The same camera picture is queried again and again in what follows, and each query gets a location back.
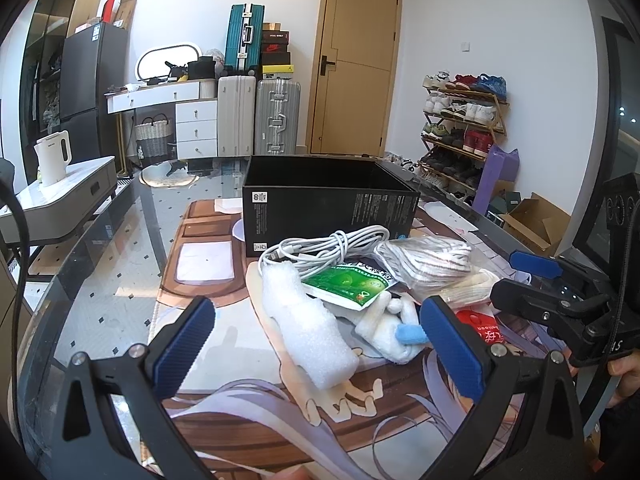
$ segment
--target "human hand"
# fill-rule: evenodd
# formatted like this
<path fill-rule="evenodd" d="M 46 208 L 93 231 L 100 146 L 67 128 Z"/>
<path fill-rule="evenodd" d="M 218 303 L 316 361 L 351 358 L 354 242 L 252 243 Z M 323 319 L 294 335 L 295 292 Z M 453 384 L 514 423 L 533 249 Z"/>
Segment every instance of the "human hand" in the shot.
<path fill-rule="evenodd" d="M 631 397 L 640 389 L 640 350 L 634 350 L 631 355 L 615 361 L 609 361 L 607 367 L 609 368 L 609 375 L 622 377 L 620 384 L 618 384 L 616 391 L 607 404 L 607 408 L 612 408 Z"/>
<path fill-rule="evenodd" d="M 304 466 L 294 466 L 271 477 L 271 480 L 312 480 Z"/>

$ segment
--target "door lock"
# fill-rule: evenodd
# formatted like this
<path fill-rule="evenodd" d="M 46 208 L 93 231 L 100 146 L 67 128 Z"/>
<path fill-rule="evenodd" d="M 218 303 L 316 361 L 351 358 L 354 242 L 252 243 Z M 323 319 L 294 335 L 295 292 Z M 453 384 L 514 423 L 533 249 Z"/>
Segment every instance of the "door lock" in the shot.
<path fill-rule="evenodd" d="M 327 61 L 326 56 L 322 56 L 322 61 L 320 62 L 320 75 L 326 75 L 327 65 L 335 66 L 335 63 L 333 61 Z"/>

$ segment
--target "refrigerator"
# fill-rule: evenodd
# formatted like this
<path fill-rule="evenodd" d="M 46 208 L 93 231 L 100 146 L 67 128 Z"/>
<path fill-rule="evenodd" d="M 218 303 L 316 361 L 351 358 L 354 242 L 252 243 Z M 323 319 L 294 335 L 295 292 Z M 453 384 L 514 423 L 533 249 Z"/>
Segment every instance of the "refrigerator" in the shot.
<path fill-rule="evenodd" d="M 68 130 L 71 162 L 118 157 L 116 115 L 104 94 L 124 85 L 128 33 L 97 23 L 65 41 L 60 71 L 60 130 Z"/>

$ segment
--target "metal bolt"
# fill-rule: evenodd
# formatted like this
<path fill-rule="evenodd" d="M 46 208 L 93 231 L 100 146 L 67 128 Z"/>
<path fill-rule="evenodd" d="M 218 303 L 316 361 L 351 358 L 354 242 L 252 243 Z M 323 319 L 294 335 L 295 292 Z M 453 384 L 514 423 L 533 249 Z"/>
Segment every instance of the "metal bolt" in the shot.
<path fill-rule="evenodd" d="M 505 345 L 501 345 L 500 343 L 496 343 L 491 345 L 491 354 L 495 357 L 504 357 L 507 355 L 507 347 Z"/>
<path fill-rule="evenodd" d="M 80 366 L 82 363 L 86 361 L 86 354 L 84 352 L 78 352 L 74 354 L 71 358 L 71 364 L 73 366 Z"/>
<path fill-rule="evenodd" d="M 137 359 L 138 357 L 142 357 L 145 354 L 145 352 L 146 352 L 146 346 L 141 344 L 133 345 L 131 348 L 129 348 L 129 355 L 134 359 Z"/>
<path fill-rule="evenodd" d="M 555 362 L 557 365 L 559 365 L 560 363 L 564 362 L 564 356 L 562 355 L 562 352 L 559 352 L 558 350 L 553 350 L 551 352 L 551 360 Z"/>

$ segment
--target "green package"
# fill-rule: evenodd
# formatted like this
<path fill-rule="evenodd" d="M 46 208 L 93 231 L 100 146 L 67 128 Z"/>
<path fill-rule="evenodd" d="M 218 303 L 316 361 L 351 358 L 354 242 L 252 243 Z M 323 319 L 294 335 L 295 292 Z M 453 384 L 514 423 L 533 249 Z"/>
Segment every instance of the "green package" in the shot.
<path fill-rule="evenodd" d="M 391 274 L 363 263 L 340 264 L 303 280 L 306 293 L 351 310 L 363 310 L 397 282 Z"/>

